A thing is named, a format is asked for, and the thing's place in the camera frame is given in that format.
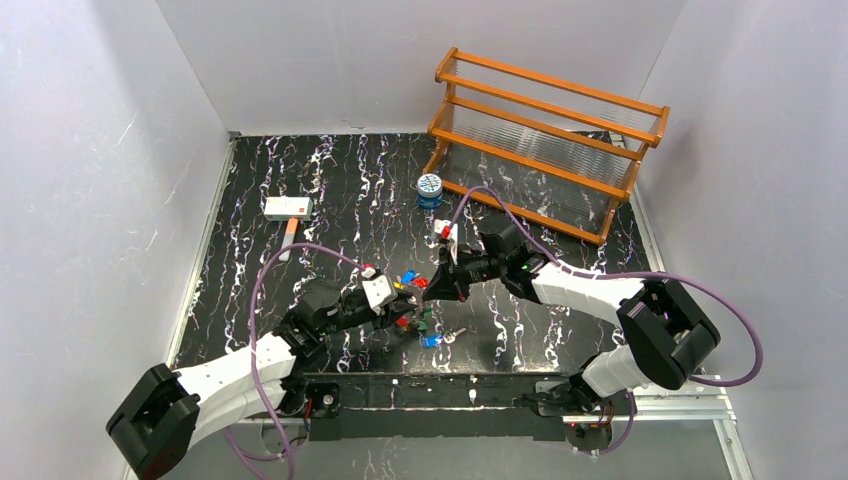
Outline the blue key tag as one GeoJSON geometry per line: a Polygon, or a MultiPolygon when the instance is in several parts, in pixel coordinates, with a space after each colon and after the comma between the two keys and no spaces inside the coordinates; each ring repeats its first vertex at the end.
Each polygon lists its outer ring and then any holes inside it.
{"type": "Polygon", "coordinates": [[[432,349],[440,346],[444,342],[442,335],[428,335],[421,339],[421,346],[424,349],[432,349]]]}

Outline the silver key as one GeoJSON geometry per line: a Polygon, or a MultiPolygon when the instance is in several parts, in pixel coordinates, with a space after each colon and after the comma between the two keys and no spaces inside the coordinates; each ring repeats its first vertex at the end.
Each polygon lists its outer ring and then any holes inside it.
{"type": "Polygon", "coordinates": [[[445,343],[451,344],[451,343],[455,342],[457,337],[459,335],[463,334],[465,331],[466,331],[465,328],[460,328],[460,329],[457,329],[457,330],[447,332],[443,335],[443,341],[445,343]]]}

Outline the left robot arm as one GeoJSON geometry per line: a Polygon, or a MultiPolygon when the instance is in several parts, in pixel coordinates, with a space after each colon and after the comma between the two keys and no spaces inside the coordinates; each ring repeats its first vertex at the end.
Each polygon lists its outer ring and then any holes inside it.
{"type": "Polygon", "coordinates": [[[417,307],[412,293],[386,278],[350,291],[310,281],[255,347],[177,370],[164,363],[149,368],[105,430],[138,478],[158,479],[210,434],[278,408],[294,390],[288,378],[297,362],[321,350],[330,335],[365,324],[385,329],[417,307]]]}

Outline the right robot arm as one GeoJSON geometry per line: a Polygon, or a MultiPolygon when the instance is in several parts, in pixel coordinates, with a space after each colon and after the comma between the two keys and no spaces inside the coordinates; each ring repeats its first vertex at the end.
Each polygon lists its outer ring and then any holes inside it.
{"type": "Polygon", "coordinates": [[[476,250],[459,245],[450,225],[438,220],[433,226],[438,266],[424,300],[462,302],[471,285],[498,280],[519,299],[569,307],[622,330],[624,345],[595,355],[570,376],[563,396],[581,408],[648,384],[677,390],[721,341],[676,280],[600,280],[589,271],[563,270],[529,248],[513,225],[481,232],[484,247],[476,250]]]}

